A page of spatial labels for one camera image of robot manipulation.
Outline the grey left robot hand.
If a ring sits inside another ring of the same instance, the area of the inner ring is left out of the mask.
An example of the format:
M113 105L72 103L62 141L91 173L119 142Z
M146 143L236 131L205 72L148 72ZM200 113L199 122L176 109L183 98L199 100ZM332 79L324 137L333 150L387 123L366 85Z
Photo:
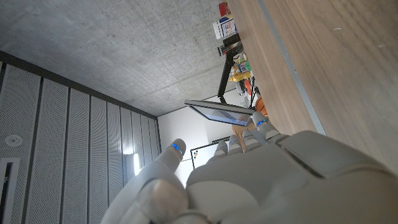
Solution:
M313 131L281 134L261 113L258 135L220 142L186 184L176 139L118 193L103 223L396 223L397 176Z

